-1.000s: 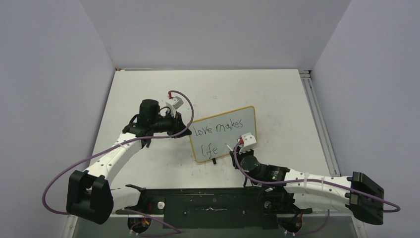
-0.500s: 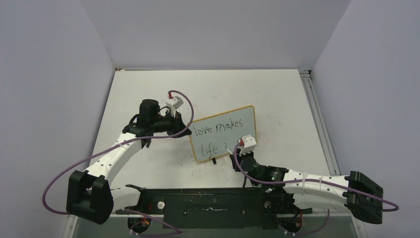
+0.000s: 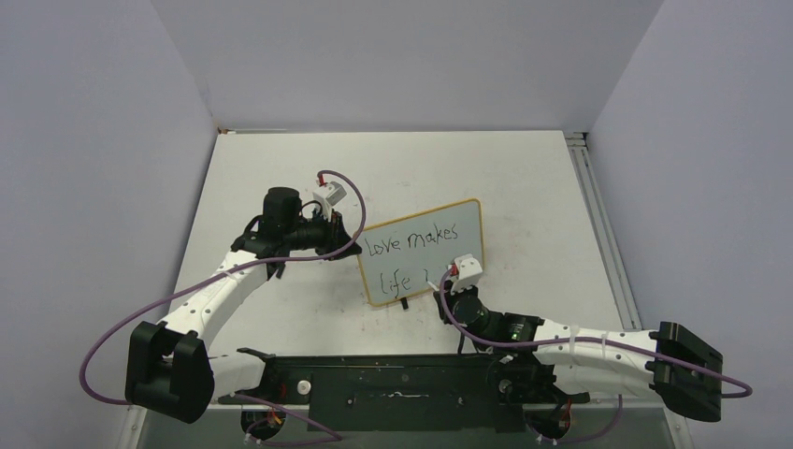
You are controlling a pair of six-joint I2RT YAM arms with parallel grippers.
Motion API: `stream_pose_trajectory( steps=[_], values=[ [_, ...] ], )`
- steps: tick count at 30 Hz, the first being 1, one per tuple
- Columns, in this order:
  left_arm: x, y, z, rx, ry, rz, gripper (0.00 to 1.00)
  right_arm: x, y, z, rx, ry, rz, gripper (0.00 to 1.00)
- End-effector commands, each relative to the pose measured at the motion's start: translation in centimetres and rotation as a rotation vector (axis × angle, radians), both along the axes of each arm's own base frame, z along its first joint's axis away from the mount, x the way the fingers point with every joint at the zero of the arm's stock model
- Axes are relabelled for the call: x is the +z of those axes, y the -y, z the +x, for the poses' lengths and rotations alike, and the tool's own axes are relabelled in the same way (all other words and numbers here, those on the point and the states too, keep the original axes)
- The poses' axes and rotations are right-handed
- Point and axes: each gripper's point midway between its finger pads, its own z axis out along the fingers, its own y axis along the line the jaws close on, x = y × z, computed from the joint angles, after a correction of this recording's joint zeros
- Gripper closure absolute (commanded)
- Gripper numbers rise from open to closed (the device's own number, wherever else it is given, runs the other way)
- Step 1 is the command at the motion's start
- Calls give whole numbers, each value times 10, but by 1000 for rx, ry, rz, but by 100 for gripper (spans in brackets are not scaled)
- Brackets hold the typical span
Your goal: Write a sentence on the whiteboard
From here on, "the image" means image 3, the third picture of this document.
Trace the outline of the yellow framed small whiteboard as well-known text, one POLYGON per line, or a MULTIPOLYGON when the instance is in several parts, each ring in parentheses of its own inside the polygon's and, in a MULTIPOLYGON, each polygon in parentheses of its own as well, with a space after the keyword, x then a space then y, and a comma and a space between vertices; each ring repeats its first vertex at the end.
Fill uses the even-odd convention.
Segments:
POLYGON ((366 228, 356 243, 368 304, 419 296, 456 258, 484 265, 482 205, 470 198, 366 228))

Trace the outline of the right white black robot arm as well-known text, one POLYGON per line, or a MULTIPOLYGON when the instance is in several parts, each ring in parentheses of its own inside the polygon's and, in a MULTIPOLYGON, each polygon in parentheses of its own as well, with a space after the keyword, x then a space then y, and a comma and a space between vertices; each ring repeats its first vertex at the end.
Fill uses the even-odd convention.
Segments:
POLYGON ((722 355, 675 323, 659 329, 612 332, 563 325, 533 315, 487 309, 477 283, 483 242, 452 228, 439 236, 385 236, 380 228, 352 239, 345 231, 316 249, 328 260, 359 259, 368 297, 376 305, 432 291, 441 321, 498 362, 529 365, 528 381, 510 380, 541 400, 609 393, 660 398, 671 411, 701 422, 721 418, 722 355))

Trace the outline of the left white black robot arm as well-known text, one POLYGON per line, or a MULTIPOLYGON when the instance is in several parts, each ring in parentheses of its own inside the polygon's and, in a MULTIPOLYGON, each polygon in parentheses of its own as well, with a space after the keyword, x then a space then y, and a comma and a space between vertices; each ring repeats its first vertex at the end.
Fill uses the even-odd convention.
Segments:
POLYGON ((269 189, 261 214, 234 240, 208 284, 158 323, 134 328, 124 388, 128 402, 193 423, 217 398, 244 392, 264 403, 276 396, 279 377, 266 369, 264 355, 242 349, 211 356, 208 349, 245 299, 282 275, 294 251, 313 251, 317 260, 360 254, 334 209, 346 196, 344 187, 331 181, 312 195, 312 214, 305 216, 297 190, 269 189))

